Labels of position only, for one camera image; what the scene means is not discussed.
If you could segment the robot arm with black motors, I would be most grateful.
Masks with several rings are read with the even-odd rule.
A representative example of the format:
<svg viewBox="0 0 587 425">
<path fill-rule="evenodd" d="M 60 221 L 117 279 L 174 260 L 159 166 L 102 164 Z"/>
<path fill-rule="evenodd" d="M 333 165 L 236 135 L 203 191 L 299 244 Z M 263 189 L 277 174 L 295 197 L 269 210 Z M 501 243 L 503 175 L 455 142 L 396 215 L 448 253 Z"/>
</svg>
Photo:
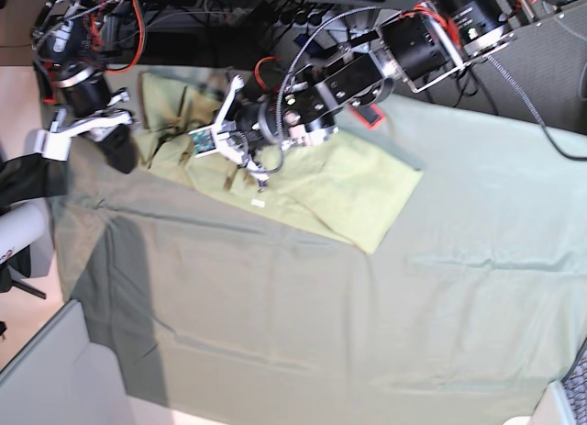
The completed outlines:
<svg viewBox="0 0 587 425">
<path fill-rule="evenodd" d="M 35 28 L 32 38 L 49 67 L 48 82 L 74 117 L 50 131 L 48 145 L 85 136 L 112 167 L 129 173 L 137 154 L 130 140 L 135 119 L 123 107 L 127 92 L 112 92 L 105 66 L 85 59 L 94 37 L 91 16 L 118 1 L 74 0 L 66 15 Z M 334 117 L 344 108 L 372 108 L 396 82 L 421 93 L 491 60 L 514 39 L 514 24 L 538 23 L 530 0 L 421 0 L 322 58 L 294 59 L 281 83 L 258 95 L 233 77 L 213 117 L 188 130 L 193 154 L 219 154 L 266 185 L 271 170 L 256 162 L 257 151 L 321 144 L 337 131 Z"/>
</svg>

